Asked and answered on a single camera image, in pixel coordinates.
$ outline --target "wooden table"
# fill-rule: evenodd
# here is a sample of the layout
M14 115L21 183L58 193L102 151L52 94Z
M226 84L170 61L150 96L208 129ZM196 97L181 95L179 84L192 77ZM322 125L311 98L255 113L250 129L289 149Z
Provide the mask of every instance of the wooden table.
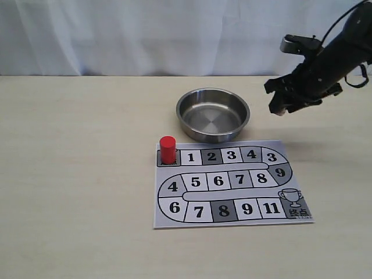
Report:
M370 278L372 85L271 115L268 77L0 77L0 278ZM199 87L282 140L311 225L153 230L155 144Z

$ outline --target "metal bowl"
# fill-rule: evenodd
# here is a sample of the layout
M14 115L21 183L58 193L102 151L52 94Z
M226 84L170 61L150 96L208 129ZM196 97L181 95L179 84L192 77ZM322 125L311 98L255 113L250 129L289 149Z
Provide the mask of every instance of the metal bowl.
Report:
M231 141L248 123L251 113L238 95L218 88L200 88L186 93L177 103L182 130L199 142Z

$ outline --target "black cable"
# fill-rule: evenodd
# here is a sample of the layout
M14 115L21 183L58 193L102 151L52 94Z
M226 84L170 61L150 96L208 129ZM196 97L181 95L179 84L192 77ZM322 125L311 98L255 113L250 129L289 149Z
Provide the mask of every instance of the black cable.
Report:
M328 29L328 31L326 32L326 34L324 35L323 39L321 40L320 44L319 44L319 47L317 49L317 52L316 53L319 53L319 50L321 49L321 46L324 44L324 41L326 40L327 36L330 34L330 32L332 31L332 29L345 17L347 16L348 14L350 14L350 12L352 12L353 10L355 10L356 8L358 8L359 6L362 6L364 3L368 2L369 0L363 0L363 1L360 1L358 4L355 4L353 7L351 7L347 12L345 12L342 16L339 17L338 20L335 21L334 24L332 24L332 26Z

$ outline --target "white curtain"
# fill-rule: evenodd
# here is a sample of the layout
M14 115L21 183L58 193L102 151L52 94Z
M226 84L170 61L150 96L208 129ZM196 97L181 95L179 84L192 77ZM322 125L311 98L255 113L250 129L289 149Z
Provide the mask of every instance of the white curtain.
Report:
M0 74L287 74L303 59L282 37L321 38L356 2L0 0Z

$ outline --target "red game piece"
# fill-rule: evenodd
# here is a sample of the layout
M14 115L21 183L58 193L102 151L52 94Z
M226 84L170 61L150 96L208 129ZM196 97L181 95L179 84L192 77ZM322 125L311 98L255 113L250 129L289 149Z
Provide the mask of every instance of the red game piece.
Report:
M169 135L160 139L160 159L163 164L173 164L176 161L176 140Z

